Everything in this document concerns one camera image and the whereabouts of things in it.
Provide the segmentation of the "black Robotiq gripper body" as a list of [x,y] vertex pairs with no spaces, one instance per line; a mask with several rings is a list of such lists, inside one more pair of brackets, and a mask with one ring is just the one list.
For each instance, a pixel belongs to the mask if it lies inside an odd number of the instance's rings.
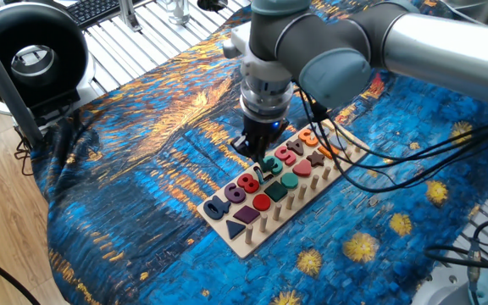
[[266,149],[270,144],[278,140],[289,125],[287,119],[264,123],[247,116],[244,117],[243,122],[244,130],[242,135],[245,137],[243,143],[248,149]]

